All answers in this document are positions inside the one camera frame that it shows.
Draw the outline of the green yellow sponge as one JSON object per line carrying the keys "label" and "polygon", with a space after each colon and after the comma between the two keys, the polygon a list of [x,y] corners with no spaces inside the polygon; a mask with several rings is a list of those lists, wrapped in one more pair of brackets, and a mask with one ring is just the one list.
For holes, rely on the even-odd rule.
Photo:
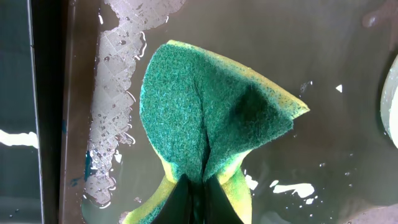
{"label": "green yellow sponge", "polygon": [[212,180],[233,215],[252,221],[241,170],[253,150],[284,135],[308,106],[253,69],[194,45],[170,40],[144,75],[139,114],[164,178],[125,223],[153,223],[183,182],[192,191],[190,222],[205,223],[205,184]]}

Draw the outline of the black rectangular water tub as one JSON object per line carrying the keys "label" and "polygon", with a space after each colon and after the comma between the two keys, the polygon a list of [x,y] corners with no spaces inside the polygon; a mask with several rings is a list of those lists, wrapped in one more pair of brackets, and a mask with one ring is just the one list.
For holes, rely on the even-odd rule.
{"label": "black rectangular water tub", "polygon": [[1,222],[57,223],[63,3],[1,2]]}

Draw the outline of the dark grey serving tray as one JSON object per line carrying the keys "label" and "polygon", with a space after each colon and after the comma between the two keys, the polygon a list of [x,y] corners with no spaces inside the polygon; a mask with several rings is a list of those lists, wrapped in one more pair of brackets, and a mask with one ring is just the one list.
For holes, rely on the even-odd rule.
{"label": "dark grey serving tray", "polygon": [[397,148],[380,100],[397,55],[383,1],[70,1],[60,223],[118,223],[164,176],[139,119],[170,39],[236,60],[310,108],[242,170],[254,223],[396,223]]}

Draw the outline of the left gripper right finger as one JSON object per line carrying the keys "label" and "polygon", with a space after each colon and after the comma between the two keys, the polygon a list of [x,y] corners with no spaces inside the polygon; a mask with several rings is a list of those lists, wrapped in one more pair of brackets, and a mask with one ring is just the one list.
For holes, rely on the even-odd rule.
{"label": "left gripper right finger", "polygon": [[205,182],[205,224],[243,224],[216,178]]}

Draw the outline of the white plate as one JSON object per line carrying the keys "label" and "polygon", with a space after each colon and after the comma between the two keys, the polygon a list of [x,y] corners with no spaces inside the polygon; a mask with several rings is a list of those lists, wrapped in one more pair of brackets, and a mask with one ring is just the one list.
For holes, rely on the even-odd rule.
{"label": "white plate", "polygon": [[384,82],[380,115],[387,135],[397,147],[397,57],[392,63]]}

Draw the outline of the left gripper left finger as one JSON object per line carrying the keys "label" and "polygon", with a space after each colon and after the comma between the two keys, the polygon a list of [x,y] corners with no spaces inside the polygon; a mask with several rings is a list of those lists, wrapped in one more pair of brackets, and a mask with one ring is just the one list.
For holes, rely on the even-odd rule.
{"label": "left gripper left finger", "polygon": [[192,208],[190,180],[183,174],[151,224],[190,224]]}

